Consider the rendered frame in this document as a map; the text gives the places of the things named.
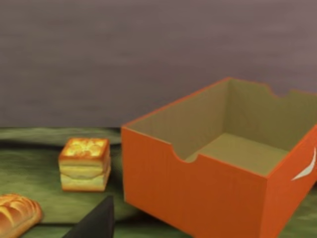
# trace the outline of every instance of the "open box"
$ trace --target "open box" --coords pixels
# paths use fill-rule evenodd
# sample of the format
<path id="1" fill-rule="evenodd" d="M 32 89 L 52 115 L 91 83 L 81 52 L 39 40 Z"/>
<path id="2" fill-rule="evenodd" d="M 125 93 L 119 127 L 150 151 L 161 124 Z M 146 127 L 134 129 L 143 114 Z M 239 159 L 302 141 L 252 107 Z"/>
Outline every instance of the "open box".
<path id="1" fill-rule="evenodd" d="M 317 95 L 224 79 L 122 127 L 128 203 L 195 238 L 275 238 L 317 180 Z"/>

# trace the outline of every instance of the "black object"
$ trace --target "black object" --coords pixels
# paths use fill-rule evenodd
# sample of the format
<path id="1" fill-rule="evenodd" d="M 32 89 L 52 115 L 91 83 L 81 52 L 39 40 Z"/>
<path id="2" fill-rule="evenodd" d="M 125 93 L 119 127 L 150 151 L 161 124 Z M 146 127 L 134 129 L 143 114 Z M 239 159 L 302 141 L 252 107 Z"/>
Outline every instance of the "black object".
<path id="1" fill-rule="evenodd" d="M 113 238 L 113 197 L 106 197 L 62 238 Z"/>

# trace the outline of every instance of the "bread roll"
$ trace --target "bread roll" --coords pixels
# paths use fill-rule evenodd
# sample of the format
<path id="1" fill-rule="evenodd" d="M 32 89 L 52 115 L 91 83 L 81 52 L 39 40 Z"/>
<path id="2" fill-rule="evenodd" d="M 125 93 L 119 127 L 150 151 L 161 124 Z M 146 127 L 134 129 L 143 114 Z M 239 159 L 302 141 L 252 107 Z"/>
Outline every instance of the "bread roll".
<path id="1" fill-rule="evenodd" d="M 58 163 L 64 191 L 104 191 L 111 170 L 109 140 L 72 138 Z"/>
<path id="2" fill-rule="evenodd" d="M 0 238 L 18 238 L 42 219 L 40 205 L 18 194 L 0 196 Z"/>

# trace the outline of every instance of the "orange box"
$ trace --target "orange box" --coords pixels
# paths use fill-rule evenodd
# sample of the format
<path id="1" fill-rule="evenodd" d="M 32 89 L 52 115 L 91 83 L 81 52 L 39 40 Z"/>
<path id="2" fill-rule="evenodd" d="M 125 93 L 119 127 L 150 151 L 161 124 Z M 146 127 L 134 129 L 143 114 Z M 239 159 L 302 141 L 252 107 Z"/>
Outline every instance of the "orange box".
<path id="1" fill-rule="evenodd" d="M 317 95 L 224 79 L 122 127 L 128 203 L 194 238 L 276 238 L 317 180 Z"/>
<path id="2" fill-rule="evenodd" d="M 104 191 L 111 170 L 109 140 L 71 138 L 58 164 L 64 191 Z"/>

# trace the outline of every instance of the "brown inner wall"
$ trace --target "brown inner wall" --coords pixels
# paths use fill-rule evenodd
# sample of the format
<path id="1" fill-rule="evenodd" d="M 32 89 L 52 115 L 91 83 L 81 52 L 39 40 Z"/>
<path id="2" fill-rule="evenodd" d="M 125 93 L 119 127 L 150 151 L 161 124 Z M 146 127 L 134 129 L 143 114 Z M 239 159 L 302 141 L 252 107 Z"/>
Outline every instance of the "brown inner wall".
<path id="1" fill-rule="evenodd" d="M 317 96 L 230 79 L 129 128 L 173 145 L 190 162 L 203 153 L 267 174 L 317 123 Z"/>

